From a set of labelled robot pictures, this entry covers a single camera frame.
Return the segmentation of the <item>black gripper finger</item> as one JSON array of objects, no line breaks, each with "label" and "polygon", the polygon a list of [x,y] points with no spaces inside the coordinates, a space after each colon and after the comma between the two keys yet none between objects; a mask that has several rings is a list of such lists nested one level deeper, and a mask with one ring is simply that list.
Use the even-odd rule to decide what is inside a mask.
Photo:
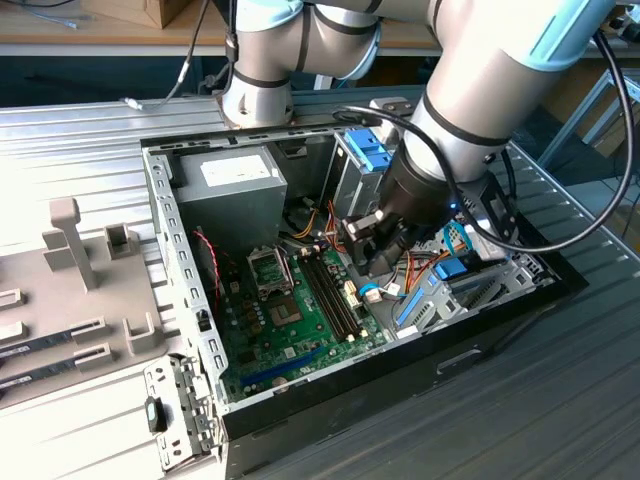
[{"label": "black gripper finger", "polygon": [[352,264],[360,275],[386,272],[383,256],[385,235],[380,223],[382,212],[350,216],[342,220],[343,242]]},{"label": "black gripper finger", "polygon": [[417,225],[405,225],[398,229],[389,247],[391,260],[399,260],[414,244],[425,235],[425,228]]}]

